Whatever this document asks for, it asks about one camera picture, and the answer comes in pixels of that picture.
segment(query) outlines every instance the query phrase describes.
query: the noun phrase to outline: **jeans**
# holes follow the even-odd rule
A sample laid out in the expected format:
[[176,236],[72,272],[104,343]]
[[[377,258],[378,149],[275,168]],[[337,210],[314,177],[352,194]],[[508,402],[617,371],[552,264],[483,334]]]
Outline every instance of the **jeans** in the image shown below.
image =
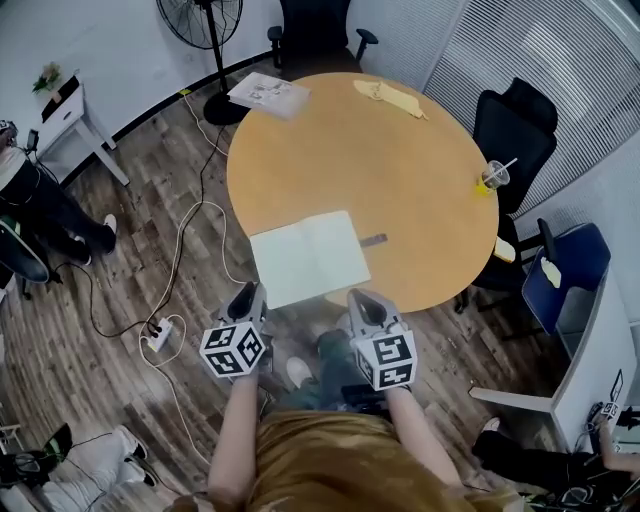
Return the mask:
[[320,380],[305,380],[299,389],[281,398],[279,406],[285,409],[356,412],[345,403],[342,388],[368,385],[368,382],[356,367],[347,333],[341,329],[324,333],[318,338],[318,354],[322,363]]
[[52,481],[41,494],[55,512],[85,512],[101,494],[125,482],[143,482],[144,470],[133,460],[125,462],[138,446],[129,431],[117,427],[111,435],[72,450],[68,458],[86,473],[74,481]]
[[600,456],[522,448],[498,432],[482,432],[471,452],[482,467],[504,478],[536,485],[554,493],[591,485],[598,493],[620,493],[631,485],[630,474],[608,471]]
[[[49,248],[76,261],[89,259],[89,249],[111,252],[116,236],[111,228],[89,217],[71,196],[31,162],[0,191],[2,209],[34,233]],[[84,238],[86,245],[67,230]]]

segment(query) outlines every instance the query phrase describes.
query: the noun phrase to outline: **black pants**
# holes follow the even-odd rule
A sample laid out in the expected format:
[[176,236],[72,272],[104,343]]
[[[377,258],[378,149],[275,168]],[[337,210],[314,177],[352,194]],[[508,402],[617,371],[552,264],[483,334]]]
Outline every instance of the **black pants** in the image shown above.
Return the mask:
[[553,493],[586,485],[615,493],[631,484],[629,473],[608,471],[600,456],[527,450],[498,432],[482,432],[471,451],[482,460],[483,468]]
[[[108,253],[116,245],[111,228],[91,219],[75,199],[29,161],[0,191],[0,197],[3,209],[15,220],[71,259],[86,262],[90,249]],[[73,240],[67,230],[84,238],[86,245]]]

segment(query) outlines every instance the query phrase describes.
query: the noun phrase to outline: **black cable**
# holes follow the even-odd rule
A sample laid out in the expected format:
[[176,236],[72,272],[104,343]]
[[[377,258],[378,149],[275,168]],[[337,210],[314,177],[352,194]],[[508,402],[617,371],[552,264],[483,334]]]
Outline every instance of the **black cable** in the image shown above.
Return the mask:
[[95,441],[96,439],[100,439],[101,437],[113,435],[113,432],[107,432],[106,434],[100,434],[99,436],[92,437],[91,439],[87,439],[86,441],[82,441],[81,443],[76,443],[69,448],[69,451],[73,450],[77,446],[82,446],[83,444],[90,443],[91,441]]
[[475,489],[476,491],[491,492],[489,489],[483,489],[482,487],[474,487],[473,485],[469,485],[465,483],[463,483],[462,485],[464,485],[465,487],[468,487],[469,489]]
[[118,338],[120,336],[122,336],[125,332],[130,331],[131,329],[133,329],[134,327],[136,327],[137,325],[141,325],[141,324],[147,324],[149,323],[149,325],[153,328],[155,328],[156,330],[160,329],[157,325],[151,323],[151,322],[147,322],[146,320],[139,320],[138,322],[135,322],[131,325],[129,325],[128,327],[125,327],[124,329],[114,333],[114,334],[105,334],[103,333],[100,329],[98,329],[98,327],[96,326],[96,322],[93,319],[93,279],[91,278],[91,275],[89,274],[89,272],[87,272],[85,269],[83,269],[81,266],[76,265],[75,263],[72,263],[70,261],[65,261],[64,263],[60,263],[60,265],[58,265],[55,269],[53,269],[53,272],[57,272],[58,269],[60,267],[75,267],[78,270],[81,270],[85,276],[87,276],[87,278],[89,279],[89,283],[90,283],[90,288],[89,288],[89,317],[91,318],[91,325],[93,326],[93,329],[103,338]]
[[178,268],[180,268],[180,261],[182,260],[182,247],[184,245],[184,232],[187,229],[187,226],[189,225],[189,223],[191,222],[191,220],[195,217],[196,213],[198,213],[200,211],[200,208],[202,208],[202,202],[204,201],[204,171],[207,168],[207,166],[209,165],[209,162],[211,162],[211,159],[214,157],[214,155],[218,152],[218,143],[220,142],[220,136],[222,135],[222,133],[224,132],[225,128],[227,126],[224,125],[220,128],[220,131],[218,132],[218,137],[216,138],[216,143],[215,143],[215,147],[213,148],[213,151],[211,152],[211,154],[209,155],[209,158],[207,158],[207,160],[205,161],[204,165],[202,166],[202,169],[200,169],[200,204],[194,209],[191,217],[189,217],[187,219],[187,221],[184,224],[184,228],[182,229],[182,233],[180,233],[180,239],[178,241],[178,259],[176,261],[176,271],[173,273],[173,280],[171,281],[171,283],[169,283],[169,289],[167,291],[167,296],[165,297],[164,301],[162,302],[162,304],[160,304],[156,310],[153,312],[153,314],[151,315],[151,318],[153,318],[162,308],[164,308],[167,303],[169,302],[169,300],[171,299],[171,294],[173,292],[173,286],[176,282],[176,279],[178,277]]

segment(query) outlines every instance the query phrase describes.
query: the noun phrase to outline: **black and white cube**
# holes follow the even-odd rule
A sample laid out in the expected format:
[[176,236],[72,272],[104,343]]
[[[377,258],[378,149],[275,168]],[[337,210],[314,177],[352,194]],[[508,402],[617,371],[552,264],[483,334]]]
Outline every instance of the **black and white cube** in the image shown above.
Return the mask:
[[200,344],[200,356],[216,377],[248,375],[265,350],[252,322],[208,329]]
[[353,346],[358,368],[376,391],[415,380],[418,358],[411,331],[354,340]]

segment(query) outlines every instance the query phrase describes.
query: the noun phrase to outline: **black office chair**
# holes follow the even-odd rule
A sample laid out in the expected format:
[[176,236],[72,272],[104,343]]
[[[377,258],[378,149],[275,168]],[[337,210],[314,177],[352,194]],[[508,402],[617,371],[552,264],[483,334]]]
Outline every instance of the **black office chair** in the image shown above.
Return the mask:
[[[556,149],[554,132],[558,126],[555,105],[530,84],[514,78],[504,94],[483,91],[478,99],[473,139],[487,159],[501,163],[518,161],[509,167],[511,180],[498,189],[500,219],[498,236],[516,250],[516,261],[507,263],[491,255],[487,265],[473,281],[475,286],[496,291],[515,292],[522,288],[526,274],[522,269],[522,251],[542,244],[540,235],[518,240],[515,225],[508,214],[515,213],[533,180]],[[456,312],[469,305],[469,292],[457,298]]]
[[378,39],[359,28],[362,38],[357,55],[347,49],[347,11],[351,0],[280,0],[284,15],[281,26],[271,27],[267,37],[273,48],[273,63],[285,80],[319,73],[361,73],[360,60],[369,44]]
[[7,215],[0,216],[0,263],[22,278],[22,295],[27,300],[31,300],[27,281],[62,283],[49,267],[47,254],[35,237]]

